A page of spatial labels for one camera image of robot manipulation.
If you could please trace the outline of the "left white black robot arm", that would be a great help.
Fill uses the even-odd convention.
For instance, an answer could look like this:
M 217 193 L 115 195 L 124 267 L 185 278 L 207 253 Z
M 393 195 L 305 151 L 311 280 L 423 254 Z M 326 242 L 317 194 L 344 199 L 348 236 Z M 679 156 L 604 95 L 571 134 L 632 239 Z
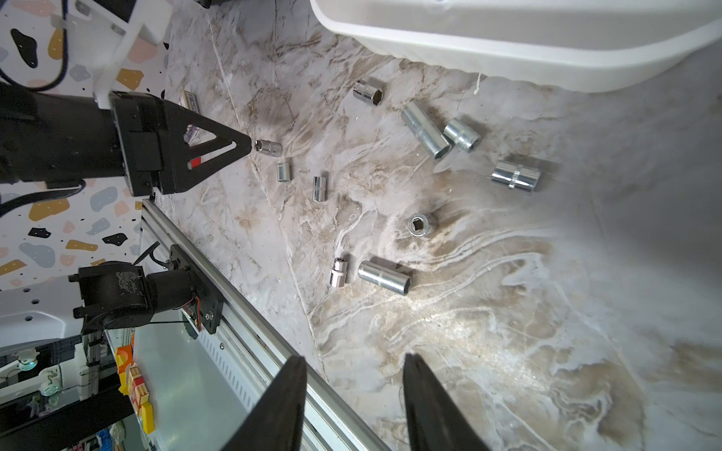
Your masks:
M 42 182 L 39 193 L 1 206 L 3 213 L 81 193 L 90 179 L 122 177 L 136 197 L 189 191 L 248 156 L 252 139 L 171 101 L 115 92 L 108 109 L 86 97 L 1 88 L 1 180 Z M 221 301 L 179 252 L 167 270 L 146 274 L 108 261 L 28 289 L 1 295 L 1 351 L 149 324 L 154 315 L 194 303 L 208 330 Z

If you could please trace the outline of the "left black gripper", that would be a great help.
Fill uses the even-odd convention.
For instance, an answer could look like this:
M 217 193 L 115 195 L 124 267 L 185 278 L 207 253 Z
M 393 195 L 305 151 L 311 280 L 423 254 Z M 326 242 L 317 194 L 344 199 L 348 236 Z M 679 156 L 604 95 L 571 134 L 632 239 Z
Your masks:
M 162 167 L 158 189 L 172 195 L 189 191 L 253 148 L 250 136 L 156 96 L 114 91 L 111 103 L 105 110 L 90 97 L 3 84 L 1 182 L 60 188 L 122 177 L 133 195 L 146 197 L 152 193 L 152 172 Z M 156 125 L 160 152 L 152 135 Z M 212 138 L 187 143 L 190 126 Z M 197 157 L 202 164 L 190 169 L 188 163 Z

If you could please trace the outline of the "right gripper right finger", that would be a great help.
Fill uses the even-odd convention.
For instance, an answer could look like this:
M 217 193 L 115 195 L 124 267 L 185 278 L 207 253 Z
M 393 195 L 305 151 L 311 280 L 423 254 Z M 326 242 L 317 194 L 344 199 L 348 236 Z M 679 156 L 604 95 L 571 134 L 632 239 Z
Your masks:
M 490 450 L 419 354 L 405 355 L 402 379 L 411 450 Z

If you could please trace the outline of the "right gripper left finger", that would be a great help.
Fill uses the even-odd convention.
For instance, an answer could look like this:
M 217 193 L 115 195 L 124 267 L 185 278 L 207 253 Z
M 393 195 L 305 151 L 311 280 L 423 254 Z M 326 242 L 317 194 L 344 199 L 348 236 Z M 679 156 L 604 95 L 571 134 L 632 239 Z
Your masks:
M 299 450 L 307 386 L 306 359 L 290 357 L 222 450 Z

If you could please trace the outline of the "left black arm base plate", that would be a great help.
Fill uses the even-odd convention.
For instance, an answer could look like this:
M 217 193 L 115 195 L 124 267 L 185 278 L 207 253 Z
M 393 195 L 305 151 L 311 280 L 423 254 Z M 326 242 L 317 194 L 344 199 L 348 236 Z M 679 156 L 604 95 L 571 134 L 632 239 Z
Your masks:
M 193 297 L 184 311 L 198 332 L 215 334 L 221 323 L 225 297 L 203 268 L 178 244 L 170 246 L 170 261 L 175 269 L 186 270 L 190 275 Z

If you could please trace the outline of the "chrome socket with groove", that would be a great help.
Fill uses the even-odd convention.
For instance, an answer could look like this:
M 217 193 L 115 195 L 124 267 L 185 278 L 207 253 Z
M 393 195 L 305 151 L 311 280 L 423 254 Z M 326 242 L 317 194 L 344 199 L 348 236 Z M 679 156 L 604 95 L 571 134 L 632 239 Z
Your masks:
M 491 180 L 503 184 L 511 190 L 517 189 L 532 193 L 535 191 L 541 175 L 541 171 L 536 168 L 501 161 L 494 168 Z

